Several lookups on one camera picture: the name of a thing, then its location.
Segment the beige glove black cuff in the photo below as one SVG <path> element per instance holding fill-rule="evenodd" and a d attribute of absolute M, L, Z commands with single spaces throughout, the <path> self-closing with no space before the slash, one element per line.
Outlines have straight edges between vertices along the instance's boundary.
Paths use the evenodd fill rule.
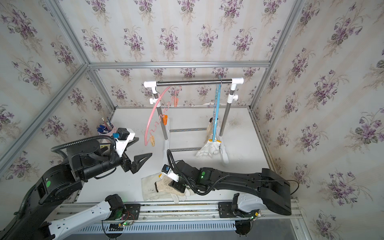
<path fill-rule="evenodd" d="M 206 130 L 206 138 L 205 138 L 205 143 L 207 143 L 209 140 L 213 139 L 213 134 L 215 134 L 215 140 L 218 140 L 218 133 L 217 130 L 214 130 L 214 121 L 213 118 L 210 118 L 209 120 L 209 125 Z"/>
<path fill-rule="evenodd" d="M 178 204 L 180 201 L 186 201 L 188 197 L 194 195 L 192 190 L 190 190 L 189 188 L 186 188 L 185 191 L 181 193 L 171 187 L 170 184 L 173 182 L 173 180 L 165 174 L 159 174 L 158 177 L 160 179 L 155 182 L 155 189 L 157 193 L 162 193 L 167 196 L 170 196 L 175 204 Z"/>

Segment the white glove yellow cuff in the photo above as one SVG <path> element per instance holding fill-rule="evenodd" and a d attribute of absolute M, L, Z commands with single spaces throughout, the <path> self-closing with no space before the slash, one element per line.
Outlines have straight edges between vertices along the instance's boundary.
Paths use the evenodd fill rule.
<path fill-rule="evenodd" d="M 207 143 L 196 153 L 197 158 L 210 157 L 217 155 L 220 151 L 221 141 L 208 140 Z"/>

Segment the blue wavy hanger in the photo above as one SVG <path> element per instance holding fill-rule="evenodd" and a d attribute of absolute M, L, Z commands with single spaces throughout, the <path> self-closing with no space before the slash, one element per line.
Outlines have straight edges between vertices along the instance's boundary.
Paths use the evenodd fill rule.
<path fill-rule="evenodd" d="M 215 101 L 214 101 L 214 111 L 213 111 L 213 136 L 212 142 L 216 142 L 216 133 L 217 133 L 217 125 L 218 125 L 218 116 L 219 116 L 219 107 L 220 107 L 220 95 L 221 95 L 221 87 L 222 87 L 222 78 L 219 78 L 219 83 L 216 87 L 215 93 Z"/>

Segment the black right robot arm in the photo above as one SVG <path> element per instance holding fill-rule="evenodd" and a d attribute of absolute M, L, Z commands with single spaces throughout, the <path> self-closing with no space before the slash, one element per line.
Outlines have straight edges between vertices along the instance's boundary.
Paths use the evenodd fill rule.
<path fill-rule="evenodd" d="M 189 187 L 197 195 L 205 196 L 216 190 L 230 190 L 259 197 L 268 210 L 283 216 L 290 216 L 291 185 L 270 169 L 260 173 L 228 173 L 213 168 L 190 166 L 183 160 L 175 161 L 172 151 L 167 150 L 170 169 L 179 177 L 173 188 L 178 191 Z"/>

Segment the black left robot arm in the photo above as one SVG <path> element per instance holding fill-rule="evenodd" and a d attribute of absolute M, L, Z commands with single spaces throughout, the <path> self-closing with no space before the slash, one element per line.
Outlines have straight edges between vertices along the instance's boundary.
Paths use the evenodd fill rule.
<path fill-rule="evenodd" d="M 2 240 L 63 240 L 97 221 L 108 219 L 125 205 L 119 195 L 109 195 L 94 207 L 58 221 L 47 217 L 89 179 L 102 179 L 118 166 L 124 172 L 137 173 L 152 156 L 137 155 L 131 161 L 125 154 L 139 140 L 119 140 L 109 136 L 89 137 L 51 149 L 63 162 L 47 170 L 24 196 L 14 219 L 1 231 Z"/>

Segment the tan plastic clothespin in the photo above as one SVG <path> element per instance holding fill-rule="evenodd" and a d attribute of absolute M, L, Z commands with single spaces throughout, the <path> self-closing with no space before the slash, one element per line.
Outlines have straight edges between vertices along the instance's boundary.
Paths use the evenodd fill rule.
<path fill-rule="evenodd" d="M 155 137 L 154 136 L 150 136 L 150 142 L 151 142 L 152 147 L 155 147 L 156 142 L 155 142 Z"/>

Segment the pink metal pen bucket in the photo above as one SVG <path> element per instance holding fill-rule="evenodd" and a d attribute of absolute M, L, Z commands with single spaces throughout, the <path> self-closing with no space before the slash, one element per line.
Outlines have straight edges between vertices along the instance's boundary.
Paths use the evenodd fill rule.
<path fill-rule="evenodd" d="M 117 132 L 117 128 L 114 127 L 111 131 L 109 131 L 108 133 L 105 134 L 105 136 L 109 136 L 109 137 L 112 137 L 114 133 Z"/>

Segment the blue pens in bucket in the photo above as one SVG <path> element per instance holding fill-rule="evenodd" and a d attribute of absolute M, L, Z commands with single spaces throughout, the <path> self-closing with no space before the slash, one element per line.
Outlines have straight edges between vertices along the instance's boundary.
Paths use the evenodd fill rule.
<path fill-rule="evenodd" d="M 97 126 L 99 134 L 106 134 L 114 128 L 109 118 L 102 118 L 102 123 Z"/>

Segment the orange plastic clothespin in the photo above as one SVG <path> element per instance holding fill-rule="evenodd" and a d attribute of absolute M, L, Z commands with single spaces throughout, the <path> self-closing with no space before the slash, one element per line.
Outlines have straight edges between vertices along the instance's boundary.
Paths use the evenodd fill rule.
<path fill-rule="evenodd" d="M 166 126 L 167 123 L 168 123 L 168 116 L 167 115 L 163 115 L 163 124 Z"/>

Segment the salmon plastic clothespin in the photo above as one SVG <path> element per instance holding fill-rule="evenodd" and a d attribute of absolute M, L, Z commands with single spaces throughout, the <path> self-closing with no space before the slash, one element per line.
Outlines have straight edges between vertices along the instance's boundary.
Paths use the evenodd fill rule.
<path fill-rule="evenodd" d="M 177 107 L 179 103 L 179 98 L 176 96 L 172 96 L 172 101 L 173 101 L 174 107 Z"/>

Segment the small circuit board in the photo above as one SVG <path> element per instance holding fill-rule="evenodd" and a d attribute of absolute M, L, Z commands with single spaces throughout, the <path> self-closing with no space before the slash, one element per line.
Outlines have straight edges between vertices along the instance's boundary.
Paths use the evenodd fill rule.
<path fill-rule="evenodd" d="M 111 223 L 108 226 L 109 232 L 123 232 L 126 227 L 131 226 L 134 221 L 127 221 L 122 223 Z"/>

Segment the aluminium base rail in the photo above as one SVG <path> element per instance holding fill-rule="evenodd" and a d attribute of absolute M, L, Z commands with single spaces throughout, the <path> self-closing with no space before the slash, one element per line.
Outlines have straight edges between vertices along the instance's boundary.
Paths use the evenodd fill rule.
<path fill-rule="evenodd" d="M 182 202 L 137 202 L 126 203 L 127 215 L 122 220 L 97 220 L 86 224 L 78 230 L 79 234 L 131 234 L 131 233 L 175 233 L 175 232 L 207 232 L 235 231 L 240 225 L 251 224 L 255 229 L 267 220 L 287 221 L 289 229 L 301 239 L 305 235 L 303 218 L 296 202 L 292 202 L 293 211 L 290 216 L 275 214 L 269 210 L 252 217 L 250 214 L 236 216 L 231 202 L 197 201 Z M 134 221 L 123 232 L 109 232 L 111 223 Z"/>

